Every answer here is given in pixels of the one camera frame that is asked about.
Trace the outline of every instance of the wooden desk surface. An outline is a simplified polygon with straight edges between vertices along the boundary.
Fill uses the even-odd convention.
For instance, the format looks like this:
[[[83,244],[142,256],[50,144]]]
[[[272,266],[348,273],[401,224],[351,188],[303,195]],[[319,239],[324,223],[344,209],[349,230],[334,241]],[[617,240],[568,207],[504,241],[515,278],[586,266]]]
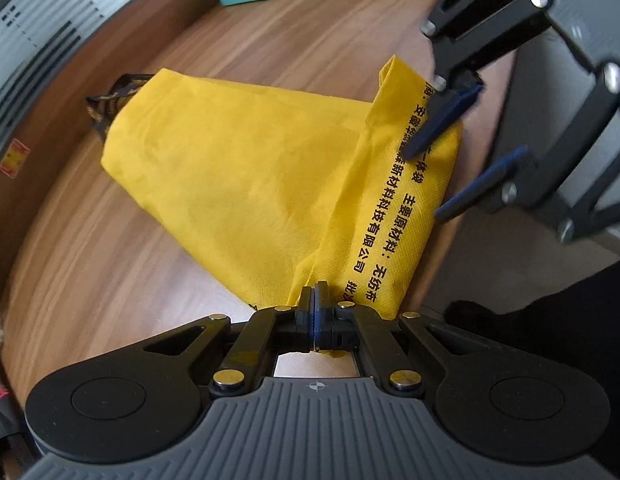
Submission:
[[[431,77],[431,49],[419,26],[432,2],[270,0],[215,7],[148,72],[166,66],[371,101],[378,71],[393,54]],[[451,190],[482,168],[510,67],[511,59],[503,59],[484,72],[488,90],[466,121]],[[212,312],[234,320],[251,314],[101,170],[100,155],[94,135],[75,152],[30,229],[2,300],[2,356],[21,402],[40,378],[64,365]],[[451,223],[433,234],[405,306],[421,302],[456,228]],[[351,370],[347,360],[311,359],[310,376]],[[293,363],[287,361],[287,371]]]

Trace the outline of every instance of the gray floor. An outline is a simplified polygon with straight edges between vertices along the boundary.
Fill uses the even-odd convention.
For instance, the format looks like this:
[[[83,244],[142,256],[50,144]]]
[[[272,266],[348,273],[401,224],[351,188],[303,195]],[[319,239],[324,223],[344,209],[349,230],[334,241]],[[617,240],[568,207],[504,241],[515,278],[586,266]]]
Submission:
[[[527,145],[535,156],[544,156],[571,123],[594,87],[594,81],[594,75],[578,65],[566,43],[552,29],[522,45],[516,54],[494,158],[501,158],[522,145]],[[559,187],[568,204],[576,203],[619,152],[620,111],[617,111]],[[620,202],[620,175],[596,206],[605,208],[616,202]],[[605,234],[605,242],[620,250],[620,224],[608,228]]]
[[[500,314],[510,312],[618,259],[592,240],[563,246],[554,233],[517,210],[490,216],[473,209],[424,306],[442,313],[451,301],[472,300]]]

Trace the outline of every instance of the yellow non-woven bag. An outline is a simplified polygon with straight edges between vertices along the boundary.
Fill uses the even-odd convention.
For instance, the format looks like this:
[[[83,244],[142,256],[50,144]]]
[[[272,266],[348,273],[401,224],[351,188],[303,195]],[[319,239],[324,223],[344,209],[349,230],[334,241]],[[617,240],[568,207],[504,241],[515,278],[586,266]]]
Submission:
[[[431,86],[393,57],[372,104],[161,70],[119,112],[103,168],[257,308],[304,285],[392,319],[452,172],[460,125],[398,152]]]

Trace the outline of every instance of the black circular pad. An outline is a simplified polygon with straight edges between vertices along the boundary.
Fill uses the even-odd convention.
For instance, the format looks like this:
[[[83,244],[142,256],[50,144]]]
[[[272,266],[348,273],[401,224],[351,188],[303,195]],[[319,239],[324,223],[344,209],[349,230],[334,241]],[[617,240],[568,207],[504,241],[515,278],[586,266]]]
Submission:
[[[607,427],[610,405],[588,375],[512,350],[455,355],[434,408],[465,446],[502,462],[546,464],[586,453]]]
[[[554,384],[533,377],[512,377],[490,390],[494,407],[521,420],[541,420],[556,415],[563,407],[563,393]]]
[[[72,394],[72,405],[82,415],[97,420],[114,420],[131,415],[146,400],[141,384],[121,377],[93,379]]]
[[[201,394],[179,356],[123,348],[57,370],[26,402],[39,445],[75,462],[124,463],[187,435]]]

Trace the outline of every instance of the gray rubber grip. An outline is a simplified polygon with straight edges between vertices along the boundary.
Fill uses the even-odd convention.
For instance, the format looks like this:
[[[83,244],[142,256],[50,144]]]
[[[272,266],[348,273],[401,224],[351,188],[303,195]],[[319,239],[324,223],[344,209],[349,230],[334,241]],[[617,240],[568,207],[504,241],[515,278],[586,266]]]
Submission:
[[[498,463],[465,449],[416,399],[369,378],[266,378],[243,397],[213,402],[182,442],[122,465],[46,455],[24,480],[613,479],[583,456],[560,465]]]

